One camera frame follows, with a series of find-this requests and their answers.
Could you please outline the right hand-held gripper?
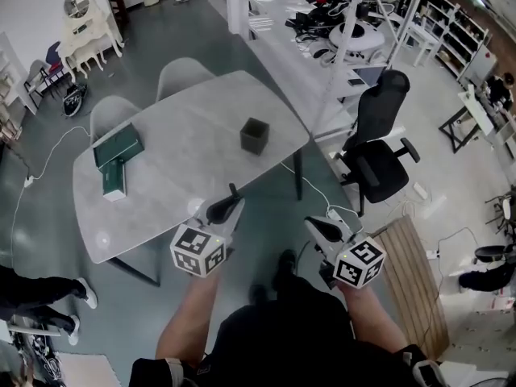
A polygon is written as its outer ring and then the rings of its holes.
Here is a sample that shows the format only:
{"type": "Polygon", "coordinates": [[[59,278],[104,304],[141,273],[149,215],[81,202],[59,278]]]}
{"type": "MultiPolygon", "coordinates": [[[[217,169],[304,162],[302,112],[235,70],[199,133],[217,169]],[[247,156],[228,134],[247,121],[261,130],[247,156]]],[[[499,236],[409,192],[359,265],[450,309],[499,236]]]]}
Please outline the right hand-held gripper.
{"type": "Polygon", "coordinates": [[[381,272],[386,252],[372,238],[353,231],[342,220],[307,216],[304,224],[315,251],[323,256],[319,275],[329,288],[342,282],[361,289],[381,272]]]}

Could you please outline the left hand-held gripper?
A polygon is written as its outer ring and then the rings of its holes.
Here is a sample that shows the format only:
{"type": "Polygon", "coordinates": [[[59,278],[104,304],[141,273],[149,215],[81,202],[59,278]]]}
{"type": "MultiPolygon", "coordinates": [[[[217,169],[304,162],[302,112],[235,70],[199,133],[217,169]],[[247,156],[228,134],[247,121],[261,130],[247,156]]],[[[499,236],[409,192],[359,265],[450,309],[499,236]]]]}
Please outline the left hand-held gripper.
{"type": "Polygon", "coordinates": [[[203,202],[173,236],[170,251],[175,266],[196,277],[208,277],[227,259],[244,206],[241,197],[203,202]]]}

